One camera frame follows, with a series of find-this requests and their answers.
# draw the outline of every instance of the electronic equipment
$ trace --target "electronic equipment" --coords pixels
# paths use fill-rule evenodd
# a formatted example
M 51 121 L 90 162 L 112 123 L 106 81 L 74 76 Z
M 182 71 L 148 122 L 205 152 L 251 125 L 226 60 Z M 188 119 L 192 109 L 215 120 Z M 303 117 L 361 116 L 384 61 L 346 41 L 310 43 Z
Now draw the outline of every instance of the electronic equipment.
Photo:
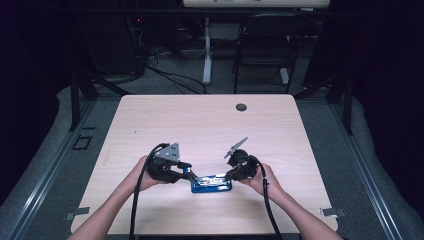
M 246 140 L 247 137 L 232 146 L 224 156 L 224 158 L 231 156 L 227 162 L 227 164 L 232 167 L 231 170 L 225 174 L 216 174 L 205 177 L 197 177 L 196 174 L 194 174 L 194 172 L 191 170 L 191 164 L 180 161 L 178 143 L 174 143 L 172 145 L 168 143 L 161 143 L 156 146 L 147 157 L 138 178 L 137 185 L 134 189 L 130 239 L 135 239 L 135 214 L 137 209 L 138 195 L 140 192 L 141 179 L 143 178 L 144 171 L 147 171 L 150 177 L 153 179 L 167 183 L 175 183 L 180 179 L 188 180 L 191 184 L 192 193 L 211 193 L 231 191 L 231 181 L 241 181 L 247 178 L 253 178 L 257 173 L 258 166 L 261 169 L 263 177 L 263 197 L 265 201 L 265 207 L 276 233 L 277 239 L 282 239 L 278 226 L 272 215 L 271 207 L 269 205 L 268 182 L 265 169 L 255 156 L 247 154 L 247 152 L 242 149 L 238 149 Z M 177 168 L 182 169 L 183 172 L 180 173 L 171 170 L 172 166 L 176 166 Z

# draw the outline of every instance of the black backdrop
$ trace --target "black backdrop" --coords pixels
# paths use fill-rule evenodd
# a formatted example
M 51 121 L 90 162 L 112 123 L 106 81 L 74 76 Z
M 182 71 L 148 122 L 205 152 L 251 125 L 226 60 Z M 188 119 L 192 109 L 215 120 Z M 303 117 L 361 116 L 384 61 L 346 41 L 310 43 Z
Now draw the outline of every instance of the black backdrop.
M 424 219 L 424 18 L 419 1 L 333 1 L 367 19 L 326 21 L 306 72 L 314 84 L 353 63 L 376 154 Z
M 7 14 L 0 20 L 0 203 L 9 195 L 49 131 L 59 102 Z

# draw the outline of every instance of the wooden table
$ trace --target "wooden table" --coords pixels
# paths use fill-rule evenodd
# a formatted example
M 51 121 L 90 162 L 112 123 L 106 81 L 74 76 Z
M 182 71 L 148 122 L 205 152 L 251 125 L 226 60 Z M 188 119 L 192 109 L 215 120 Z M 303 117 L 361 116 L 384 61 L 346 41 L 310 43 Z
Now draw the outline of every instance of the wooden table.
M 247 106 L 244 112 L 236 105 Z M 181 161 L 197 176 L 230 170 L 223 156 L 242 140 L 249 154 L 270 164 L 283 187 L 308 211 L 337 229 L 320 208 L 330 202 L 296 103 L 290 95 L 129 95 L 122 98 L 81 200 L 80 226 L 159 143 L 178 142 Z M 128 234 L 132 197 L 109 234 Z M 290 218 L 271 207 L 281 232 L 297 233 Z M 186 180 L 140 193 L 136 234 L 217 235 L 274 233 L 263 197 L 239 182 L 230 192 L 193 194 Z

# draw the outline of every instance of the gray carpet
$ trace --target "gray carpet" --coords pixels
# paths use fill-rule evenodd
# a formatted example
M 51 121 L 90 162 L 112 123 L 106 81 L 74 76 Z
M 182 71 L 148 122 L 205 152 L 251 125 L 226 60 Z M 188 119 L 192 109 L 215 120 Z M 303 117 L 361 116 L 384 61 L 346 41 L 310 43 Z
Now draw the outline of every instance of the gray carpet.
M 306 43 L 302 49 L 290 91 L 292 94 L 301 90 L 303 74 L 312 49 L 313 44 L 310 42 Z M 187 53 L 191 56 L 199 55 L 199 52 L 196 51 L 187 51 Z M 207 86 L 208 93 L 232 93 L 232 53 L 233 49 L 230 43 L 221 42 L 214 48 L 212 82 Z M 151 65 L 163 71 L 200 80 L 203 74 L 203 58 L 203 56 L 191 58 L 185 54 L 179 56 L 163 54 L 157 59 L 151 59 L 152 63 L 158 60 L 156 66 Z M 257 74 L 255 78 L 264 75 L 259 71 L 255 74 Z M 275 78 L 271 81 L 279 79 L 278 76 L 270 78 Z M 112 81 L 118 79 L 118 77 L 109 78 Z M 146 70 L 140 79 L 119 86 L 134 94 L 189 93 L 184 89 L 181 92 L 173 83 L 150 70 Z M 109 89 L 102 86 L 97 86 L 97 89 L 101 96 L 98 101 L 87 102 L 83 98 L 81 99 L 85 114 L 80 127 L 72 134 L 68 132 L 71 120 L 69 89 L 58 94 L 61 109 L 51 132 L 17 187 L 0 208 L 2 224 L 0 239 L 7 239 L 9 236 L 20 239 L 65 239 L 69 236 L 72 222 L 63 219 L 66 213 L 73 212 L 79 205 L 119 102 L 119 96 Z M 330 201 L 333 207 L 343 208 L 347 213 L 347 216 L 338 219 L 338 232 L 352 240 L 387 239 L 373 203 L 370 201 L 369 193 L 359 177 L 355 157 L 346 141 L 344 129 L 338 124 L 340 119 L 334 114 L 334 107 L 327 105 L 322 98 L 325 92 L 326 90 L 323 89 L 314 94 L 312 98 L 300 100 L 297 104 Z M 393 214 L 394 222 L 403 239 L 424 239 L 422 220 L 399 195 L 373 152 L 372 139 L 363 118 L 361 105 L 357 101 L 354 101 L 352 120 L 354 139 Z M 72 150 L 72 148 L 81 147 L 78 144 L 83 144 L 78 142 L 74 146 L 78 137 L 91 139 L 86 150 Z M 63 159 L 62 163 L 54 165 L 58 158 Z M 46 171 L 52 166 L 57 169 L 57 174 L 50 176 L 52 184 L 45 188 L 46 195 L 40 199 L 39 205 L 35 205 L 31 214 L 20 215 L 34 189 L 39 186 L 40 179 L 43 179 Z M 27 218 L 27 220 L 19 222 L 18 220 L 22 218 Z M 236 237 L 215 238 L 240 239 Z M 271 239 L 262 236 L 252 236 L 251 239 L 262 238 Z M 126 239 L 126 236 L 110 236 L 109 239 Z M 152 236 L 144 239 L 178 238 Z M 287 235 L 285 239 L 297 239 L 297 236 Z

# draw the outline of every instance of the wire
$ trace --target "wire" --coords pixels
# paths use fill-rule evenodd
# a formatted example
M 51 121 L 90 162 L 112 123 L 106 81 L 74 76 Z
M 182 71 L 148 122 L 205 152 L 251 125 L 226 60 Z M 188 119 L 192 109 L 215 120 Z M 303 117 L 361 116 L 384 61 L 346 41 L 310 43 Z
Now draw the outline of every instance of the wire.
M 141 180 L 143 179 L 144 172 L 146 171 L 147 162 L 150 159 L 150 157 L 153 155 L 153 153 L 156 152 L 157 149 L 164 148 L 167 146 L 168 144 L 161 143 L 157 145 L 155 148 L 153 148 L 153 150 L 147 156 L 146 161 L 144 162 L 143 168 L 141 169 L 140 176 L 138 177 L 137 184 L 135 185 L 135 188 L 134 188 L 133 206 L 131 209 L 131 226 L 130 226 L 130 236 L 129 236 L 130 240 L 135 240 L 134 227 L 135 227 L 135 216 L 137 213 L 138 195 L 140 194 Z
M 187 89 L 187 90 L 189 90 L 193 93 L 198 93 L 198 94 L 206 94 L 207 93 L 206 92 L 206 86 L 202 82 L 200 82 L 199 80 L 196 80 L 194 78 L 190 78 L 190 77 L 187 77 L 187 76 L 175 74 L 175 73 L 164 72 L 162 70 L 159 70 L 157 68 L 153 68 L 151 66 L 147 66 L 146 68 L 152 70 L 153 72 L 155 72 L 155 73 L 159 74 L 160 76 L 162 76 L 162 77 L 170 80 L 171 82 L 173 82 L 174 85 L 181 91 L 181 93 L 184 93 L 184 92 L 182 92 L 182 90 L 178 86 L 183 87 L 183 88 L 185 88 L 185 89 Z M 202 87 L 202 89 L 190 86 L 190 85 L 182 82 L 182 80 L 178 79 L 177 77 L 193 81 L 193 82 L 199 84 Z
M 271 221 L 272 227 L 274 228 L 275 235 L 278 240 L 283 240 L 283 237 L 281 236 L 280 230 L 278 229 L 277 223 L 275 222 L 274 215 L 271 211 L 271 206 L 269 205 L 269 197 L 268 197 L 268 179 L 266 177 L 265 168 L 262 165 L 261 162 L 257 158 L 254 158 L 254 160 L 259 164 L 259 167 L 261 168 L 262 176 L 263 176 L 263 192 L 264 192 L 264 202 L 266 211 L 268 213 L 269 220 Z
M 188 52 L 194 52 L 194 51 L 200 51 L 200 53 L 197 54 L 197 55 L 195 55 L 195 56 L 191 56 L 190 54 L 188 54 Z M 192 59 L 195 59 L 195 58 L 201 57 L 206 52 L 206 48 L 203 48 L 203 49 L 191 49 L 191 50 L 184 49 L 184 50 L 181 50 L 181 52 L 184 53 L 185 56 L 187 56 L 189 58 L 192 58 Z
M 120 84 L 124 84 L 124 83 L 134 82 L 135 80 L 139 79 L 140 77 L 141 77 L 141 75 L 136 73 L 136 74 L 133 74 L 129 77 L 117 79 L 117 80 L 111 80 L 111 78 L 107 79 L 106 77 L 105 77 L 105 79 L 110 83 L 113 83 L 115 85 L 120 85 Z

